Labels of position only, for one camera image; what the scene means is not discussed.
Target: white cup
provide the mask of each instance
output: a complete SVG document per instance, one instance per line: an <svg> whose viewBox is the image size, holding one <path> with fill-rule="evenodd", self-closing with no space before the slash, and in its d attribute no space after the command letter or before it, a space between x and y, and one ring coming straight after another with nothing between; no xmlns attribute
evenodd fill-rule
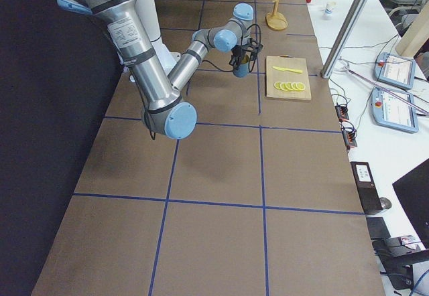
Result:
<svg viewBox="0 0 429 296"><path fill-rule="evenodd" d="M332 12L334 11L336 2L335 1L329 1L328 3L326 3L326 8L324 9L324 13L326 15L331 15Z"/></svg>

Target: aluminum extrusion pole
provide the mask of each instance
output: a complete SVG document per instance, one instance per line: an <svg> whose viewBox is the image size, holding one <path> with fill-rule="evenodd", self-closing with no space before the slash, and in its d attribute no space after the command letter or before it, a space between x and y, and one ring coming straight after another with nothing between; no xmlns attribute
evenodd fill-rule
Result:
<svg viewBox="0 0 429 296"><path fill-rule="evenodd" d="M349 38L350 33L355 26L356 21L358 20L366 2L367 0L353 1L349 13L347 14L343 26L341 27L340 32L335 40L334 46L332 47L332 50L330 51L328 58L326 59L326 63L323 66L322 71L320 72L320 75L323 78L329 78L332 74L332 71L334 70L334 65L340 57L341 51L343 50L347 39Z"/></svg>

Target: light blue joint cap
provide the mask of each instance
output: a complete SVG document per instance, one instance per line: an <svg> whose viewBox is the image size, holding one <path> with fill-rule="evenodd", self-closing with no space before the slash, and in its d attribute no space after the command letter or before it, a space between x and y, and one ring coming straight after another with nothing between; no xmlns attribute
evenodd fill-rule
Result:
<svg viewBox="0 0 429 296"><path fill-rule="evenodd" d="M239 3L234 7L233 16L240 20L253 20L253 8L247 3Z"/></svg>
<svg viewBox="0 0 429 296"><path fill-rule="evenodd" d="M196 37L196 34L198 34L200 31L199 30L197 30L196 32L194 32L193 34L192 34L192 39L191 39L191 41L194 41L195 40L195 37Z"/></svg>
<svg viewBox="0 0 429 296"><path fill-rule="evenodd" d="M195 124L195 108L188 102L181 102L168 114L164 130L171 139L184 139L192 133Z"/></svg>
<svg viewBox="0 0 429 296"><path fill-rule="evenodd" d="M216 49L226 53L237 45L237 36L231 30L222 29L214 36L213 42Z"/></svg>
<svg viewBox="0 0 429 296"><path fill-rule="evenodd" d="M75 3L71 0L56 0L56 3L58 6L60 6L61 9L66 11L71 11L73 13L80 13L82 15L92 15L91 9L79 4Z"/></svg>

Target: wooden board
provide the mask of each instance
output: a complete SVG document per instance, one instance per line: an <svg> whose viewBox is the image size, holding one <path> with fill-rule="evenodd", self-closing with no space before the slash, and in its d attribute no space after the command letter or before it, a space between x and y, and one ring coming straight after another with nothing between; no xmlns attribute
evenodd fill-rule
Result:
<svg viewBox="0 0 429 296"><path fill-rule="evenodd" d="M402 37L396 51L399 55L413 57L429 38L429 3L418 14L409 30Z"/></svg>
<svg viewBox="0 0 429 296"><path fill-rule="evenodd" d="M288 100L311 100L310 81L308 80L307 63L305 58L285 58L267 56L266 60L266 96L268 98L281 98ZM302 70L302 73L282 72L273 66ZM301 82L306 86L302 92L283 91L274 88L275 82Z"/></svg>

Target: white label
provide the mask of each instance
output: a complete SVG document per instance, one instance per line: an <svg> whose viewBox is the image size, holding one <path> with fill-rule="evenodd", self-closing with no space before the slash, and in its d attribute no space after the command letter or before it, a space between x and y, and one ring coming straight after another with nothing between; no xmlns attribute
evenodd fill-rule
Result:
<svg viewBox="0 0 429 296"><path fill-rule="evenodd" d="M130 17L109 24L109 32L119 48L125 48L141 41L141 36Z"/></svg>
<svg viewBox="0 0 429 296"><path fill-rule="evenodd" d="M366 165L356 164L357 176L360 182L371 182L368 167Z"/></svg>

